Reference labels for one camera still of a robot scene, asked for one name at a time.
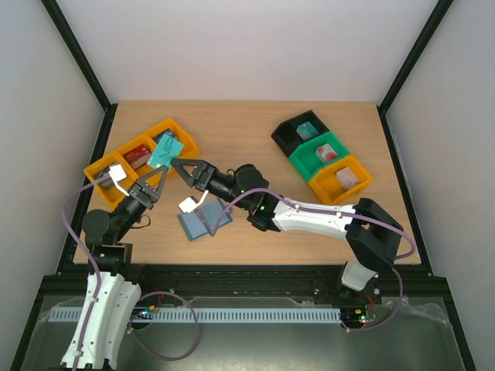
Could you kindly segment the teal VIP card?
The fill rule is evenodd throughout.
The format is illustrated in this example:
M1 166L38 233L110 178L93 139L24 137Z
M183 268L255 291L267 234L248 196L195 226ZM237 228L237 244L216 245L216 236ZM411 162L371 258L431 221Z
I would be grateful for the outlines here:
M152 168L159 168L162 165L171 167L171 161L177 158L183 149L183 143L178 139L170 146L164 146L162 143L156 145L150 158L147 161L147 165Z

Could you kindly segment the blue card holder wallet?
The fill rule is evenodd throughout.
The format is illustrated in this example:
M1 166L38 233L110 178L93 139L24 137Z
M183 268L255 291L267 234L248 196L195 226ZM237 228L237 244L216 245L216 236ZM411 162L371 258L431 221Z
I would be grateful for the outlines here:
M219 199L211 199L191 213L180 213L178 220L189 241L210 235L226 205Z

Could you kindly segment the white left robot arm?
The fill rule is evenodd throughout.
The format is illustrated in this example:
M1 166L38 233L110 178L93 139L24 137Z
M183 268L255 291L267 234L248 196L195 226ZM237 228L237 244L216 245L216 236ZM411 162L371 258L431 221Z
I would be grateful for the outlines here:
M132 245L122 238L158 202L168 167L138 178L112 212L93 209L82 220L89 273L80 317L59 370L115 370L126 325L142 289L125 278Z

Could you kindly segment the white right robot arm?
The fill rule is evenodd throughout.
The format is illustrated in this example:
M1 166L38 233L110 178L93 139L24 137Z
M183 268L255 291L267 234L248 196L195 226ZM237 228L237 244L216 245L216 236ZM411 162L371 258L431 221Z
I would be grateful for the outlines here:
M247 221L260 231L303 231L345 240L354 254L337 284L345 302L355 302L371 279L394 267L404 230L372 199L342 206L302 203L271 191L252 164L227 173L201 159L174 158L171 165L189 187L247 211Z

